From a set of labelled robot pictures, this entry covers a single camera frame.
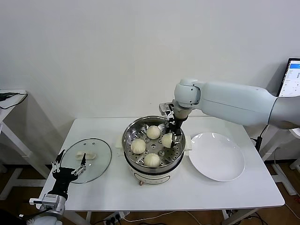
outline power strip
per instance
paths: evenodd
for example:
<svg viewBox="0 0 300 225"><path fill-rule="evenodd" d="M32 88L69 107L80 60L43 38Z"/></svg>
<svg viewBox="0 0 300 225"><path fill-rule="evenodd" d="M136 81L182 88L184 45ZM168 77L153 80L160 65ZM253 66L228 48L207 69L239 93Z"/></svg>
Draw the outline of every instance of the power strip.
<svg viewBox="0 0 300 225"><path fill-rule="evenodd" d="M113 214L109 215L108 217L105 218L105 220L110 220L111 218L116 218L116 215L119 214L120 215L120 220L125 218L125 216L127 216L130 213L130 211L117 211L114 212Z"/></svg>

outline white plate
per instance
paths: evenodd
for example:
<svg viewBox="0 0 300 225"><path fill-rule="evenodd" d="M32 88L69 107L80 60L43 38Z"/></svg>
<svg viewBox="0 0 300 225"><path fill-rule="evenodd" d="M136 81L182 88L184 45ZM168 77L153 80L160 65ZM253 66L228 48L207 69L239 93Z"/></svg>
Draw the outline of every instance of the white plate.
<svg viewBox="0 0 300 225"><path fill-rule="evenodd" d="M239 146L217 133L202 133L192 139L189 157L204 176L217 181L238 178L245 169L245 158Z"/></svg>

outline white table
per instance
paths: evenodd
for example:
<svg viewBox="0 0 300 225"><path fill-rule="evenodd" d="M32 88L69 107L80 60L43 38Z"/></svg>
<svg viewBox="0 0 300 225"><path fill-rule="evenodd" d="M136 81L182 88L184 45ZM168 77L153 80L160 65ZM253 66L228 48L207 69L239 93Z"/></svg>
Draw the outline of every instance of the white table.
<svg viewBox="0 0 300 225"><path fill-rule="evenodd" d="M76 119L61 148L68 149L85 138L105 140L112 149L112 161L106 172L86 184L70 184L66 202L68 211L149 211L149 210L223 210L244 209L223 221L230 225L258 208L282 206L285 201L269 174L245 129L213 117L189 118L182 125L185 135L216 132L233 139L246 159L244 173L229 182L218 182L200 174L184 157L175 175L157 186L139 186L130 173L117 138L136 118ZM40 198L50 191L54 178L49 175ZM149 201L145 196L155 196Z"/></svg>
<svg viewBox="0 0 300 225"><path fill-rule="evenodd" d="M14 93L26 93L25 90L0 90L0 93L14 92ZM11 105L18 104L25 98L25 95L15 95L5 101L0 102L2 108L7 108ZM11 129L3 122L7 115L15 108L16 106L10 107L8 109L0 109L0 124L2 126L2 132L18 147L17 152L29 162L32 167L34 167L43 177L47 178L50 170L41 163L41 160L30 150L27 146L13 133ZM0 171L5 172L6 168L0 164ZM10 190L13 186L19 187L42 187L45 183L45 180L19 180L18 177L21 174L22 169L15 169L14 173L11 175L6 186L0 194L0 200L7 198Z"/></svg>

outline steamed bun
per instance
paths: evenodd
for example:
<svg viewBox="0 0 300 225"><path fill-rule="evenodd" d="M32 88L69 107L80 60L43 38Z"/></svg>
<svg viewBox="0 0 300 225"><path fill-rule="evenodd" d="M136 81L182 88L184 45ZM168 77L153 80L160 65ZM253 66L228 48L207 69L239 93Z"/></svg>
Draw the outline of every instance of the steamed bun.
<svg viewBox="0 0 300 225"><path fill-rule="evenodd" d="M159 163L160 163L160 158L155 153L150 153L146 155L144 159L144 165L148 167L156 168L159 166Z"/></svg>
<svg viewBox="0 0 300 225"><path fill-rule="evenodd" d="M146 142L142 139L135 139L130 146L135 154L142 154L146 150Z"/></svg>
<svg viewBox="0 0 300 225"><path fill-rule="evenodd" d="M172 144L172 133L165 134L161 139L161 143L164 147L170 148Z"/></svg>
<svg viewBox="0 0 300 225"><path fill-rule="evenodd" d="M160 137L160 129L157 126L150 126L146 134L150 139L157 139Z"/></svg>

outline pot handle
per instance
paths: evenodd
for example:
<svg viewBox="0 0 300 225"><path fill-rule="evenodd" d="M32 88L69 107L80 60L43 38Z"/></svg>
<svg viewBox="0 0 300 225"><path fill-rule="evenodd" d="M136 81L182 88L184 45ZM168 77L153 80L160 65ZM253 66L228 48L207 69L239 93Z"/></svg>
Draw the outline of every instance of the pot handle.
<svg viewBox="0 0 300 225"><path fill-rule="evenodd" d="M184 154L186 156L189 155L189 151L192 150L192 140L191 140L191 136L189 135L185 135L185 138L186 138L186 146L184 147Z"/></svg>
<svg viewBox="0 0 300 225"><path fill-rule="evenodd" d="M116 144L115 144L115 148L116 149L123 149L123 146L122 146L122 136L123 135L119 135L118 138L117 138L117 141L116 141Z"/></svg>

